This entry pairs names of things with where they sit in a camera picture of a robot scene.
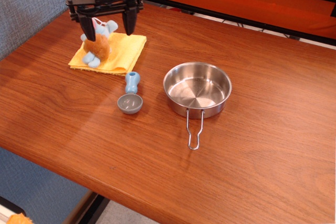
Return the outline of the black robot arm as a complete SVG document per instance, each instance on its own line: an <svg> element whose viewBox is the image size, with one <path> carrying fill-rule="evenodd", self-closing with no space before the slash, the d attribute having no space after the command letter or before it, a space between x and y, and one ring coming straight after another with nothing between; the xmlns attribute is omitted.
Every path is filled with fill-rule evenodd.
<svg viewBox="0 0 336 224"><path fill-rule="evenodd" d="M136 26L138 13L143 9L142 0L66 0L72 20L78 22L90 41L96 40L92 19L112 14L122 14L127 35L131 35Z"/></svg>

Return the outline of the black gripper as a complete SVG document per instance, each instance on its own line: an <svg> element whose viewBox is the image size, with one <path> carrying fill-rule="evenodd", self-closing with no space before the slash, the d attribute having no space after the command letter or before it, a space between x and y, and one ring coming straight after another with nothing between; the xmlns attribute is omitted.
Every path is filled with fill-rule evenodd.
<svg viewBox="0 0 336 224"><path fill-rule="evenodd" d="M80 23L89 41L96 41L92 17L122 13L127 35L134 33L137 13L143 9L142 0L66 0L70 18Z"/></svg>

